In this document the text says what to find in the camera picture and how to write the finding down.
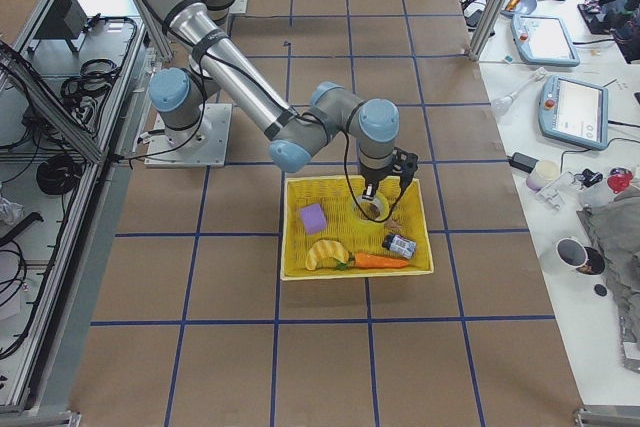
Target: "carrot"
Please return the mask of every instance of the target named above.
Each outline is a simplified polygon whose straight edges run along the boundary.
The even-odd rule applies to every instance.
[[[405,259],[392,259],[363,252],[355,254],[354,259],[354,267],[357,269],[401,269],[409,265],[409,261]]]

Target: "purple block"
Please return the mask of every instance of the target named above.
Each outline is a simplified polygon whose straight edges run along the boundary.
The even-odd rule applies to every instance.
[[[327,219],[320,204],[311,204],[300,209],[300,217],[307,235],[317,234],[327,228]]]

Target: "can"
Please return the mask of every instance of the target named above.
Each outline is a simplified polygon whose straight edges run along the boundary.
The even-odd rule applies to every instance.
[[[400,254],[405,259],[410,259],[416,253],[416,243],[406,239],[399,234],[389,234],[384,238],[382,247]]]

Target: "robotic arm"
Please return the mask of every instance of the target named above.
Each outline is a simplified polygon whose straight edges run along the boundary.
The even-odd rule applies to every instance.
[[[395,148],[397,107],[388,100],[364,101],[339,85],[323,82],[303,115],[290,107],[211,20],[224,19],[234,0],[144,0],[162,23],[191,49],[190,69],[167,69],[150,85],[150,97],[175,142],[202,128],[202,98],[226,91],[271,141],[269,154],[285,172],[297,172],[339,132],[358,139],[363,197],[371,200],[378,183],[391,174],[408,186],[417,156]]]

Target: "tablet screen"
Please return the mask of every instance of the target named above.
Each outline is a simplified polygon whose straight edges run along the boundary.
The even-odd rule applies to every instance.
[[[558,19],[529,17],[523,19],[529,34],[531,55],[538,59],[572,59],[562,26]]]
[[[554,130],[574,137],[600,142],[602,122],[601,91],[593,87],[559,80],[558,106]]]

